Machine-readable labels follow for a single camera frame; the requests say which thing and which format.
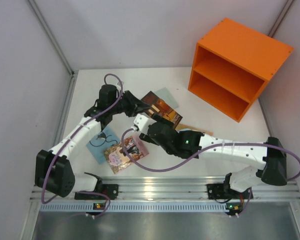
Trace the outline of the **orange Othello book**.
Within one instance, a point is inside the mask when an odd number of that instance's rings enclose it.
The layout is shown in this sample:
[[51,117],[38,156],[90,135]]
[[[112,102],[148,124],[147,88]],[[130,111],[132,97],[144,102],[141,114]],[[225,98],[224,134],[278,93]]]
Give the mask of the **orange Othello book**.
[[202,132],[202,133],[210,135],[210,136],[214,135],[214,133],[212,131],[209,131],[209,130],[206,130],[206,129],[203,129],[203,128],[190,126],[190,125],[187,125],[187,124],[182,124],[182,123],[179,123],[176,126],[175,130],[178,131],[178,132],[179,131],[197,131],[197,132]]

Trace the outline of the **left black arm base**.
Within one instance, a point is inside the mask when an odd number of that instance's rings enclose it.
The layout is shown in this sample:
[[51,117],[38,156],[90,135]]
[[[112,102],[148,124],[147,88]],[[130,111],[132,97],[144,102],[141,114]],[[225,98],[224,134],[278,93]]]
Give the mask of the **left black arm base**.
[[115,200],[119,194],[119,185],[103,183],[102,186],[97,188],[97,192],[107,195],[111,200]]

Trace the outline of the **dark cover paperback book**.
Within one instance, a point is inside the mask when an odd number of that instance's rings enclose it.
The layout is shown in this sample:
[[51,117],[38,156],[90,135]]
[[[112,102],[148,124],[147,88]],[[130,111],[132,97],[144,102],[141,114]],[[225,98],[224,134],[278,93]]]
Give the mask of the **dark cover paperback book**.
[[153,117],[154,114],[163,117],[164,119],[173,123],[173,128],[175,129],[182,116],[177,113],[172,107],[170,107],[163,99],[159,98],[154,92],[149,91],[141,101],[150,106],[150,109],[146,110],[145,113],[149,117]]

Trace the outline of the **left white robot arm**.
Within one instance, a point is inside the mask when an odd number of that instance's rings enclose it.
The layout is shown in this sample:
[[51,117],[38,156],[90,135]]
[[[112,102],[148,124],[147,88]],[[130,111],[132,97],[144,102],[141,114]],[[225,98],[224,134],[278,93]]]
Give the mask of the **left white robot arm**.
[[41,150],[37,154],[34,184],[62,198],[71,193],[100,193],[101,178],[88,172],[75,173],[75,159],[88,142],[112,121],[114,115],[124,113],[127,117],[136,117],[148,109],[150,106],[130,91],[120,91],[111,84],[103,85],[99,98],[74,130],[51,149]]

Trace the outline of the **pink Shakespeare story book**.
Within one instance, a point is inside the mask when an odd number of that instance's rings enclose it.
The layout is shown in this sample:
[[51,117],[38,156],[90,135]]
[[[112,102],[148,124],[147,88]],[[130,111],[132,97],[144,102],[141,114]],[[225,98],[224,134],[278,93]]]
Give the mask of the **pink Shakespeare story book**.
[[[123,143],[128,155],[135,161],[149,154],[148,149],[137,135],[125,138]],[[118,174],[134,163],[124,152],[121,142],[109,147],[103,154],[114,174]]]

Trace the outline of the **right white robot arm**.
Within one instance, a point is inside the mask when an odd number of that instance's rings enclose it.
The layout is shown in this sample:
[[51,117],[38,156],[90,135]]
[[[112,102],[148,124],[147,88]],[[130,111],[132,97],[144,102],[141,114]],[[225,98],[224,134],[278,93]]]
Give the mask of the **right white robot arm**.
[[137,115],[133,124],[145,141],[162,147],[169,155],[245,164],[244,169],[225,176],[226,192],[242,193],[261,183],[285,186],[288,182],[287,155],[276,137],[261,143],[234,142],[195,130],[177,131],[164,118],[152,119],[142,114]]

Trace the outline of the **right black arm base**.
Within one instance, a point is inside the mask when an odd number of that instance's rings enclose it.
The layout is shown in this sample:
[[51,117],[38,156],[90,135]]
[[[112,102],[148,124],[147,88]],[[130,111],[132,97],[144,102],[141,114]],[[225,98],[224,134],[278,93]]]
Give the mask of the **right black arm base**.
[[209,183],[206,185],[208,199],[214,200],[217,203],[225,204],[232,198],[224,191],[224,185],[222,183]]

